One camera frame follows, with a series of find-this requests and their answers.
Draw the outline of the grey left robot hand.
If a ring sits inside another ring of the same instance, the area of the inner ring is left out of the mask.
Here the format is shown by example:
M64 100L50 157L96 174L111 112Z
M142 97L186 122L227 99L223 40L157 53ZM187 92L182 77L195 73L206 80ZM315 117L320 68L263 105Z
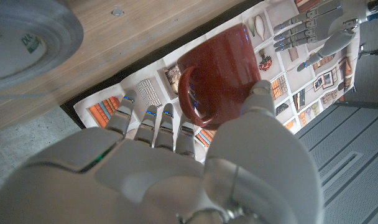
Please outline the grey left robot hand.
M367 21L368 13L365 0L323 1L274 27L275 51L323 40L324 46L297 67L300 72L347 47L356 35L355 28Z

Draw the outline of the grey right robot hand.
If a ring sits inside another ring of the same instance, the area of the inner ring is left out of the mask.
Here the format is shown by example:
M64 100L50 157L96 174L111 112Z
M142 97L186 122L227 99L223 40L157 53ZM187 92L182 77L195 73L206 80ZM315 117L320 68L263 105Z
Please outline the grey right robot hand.
M131 98L105 128L83 129L29 158L0 188L0 223L322 223L314 160L256 83L238 118L216 132L204 162L194 128L148 112L126 137Z

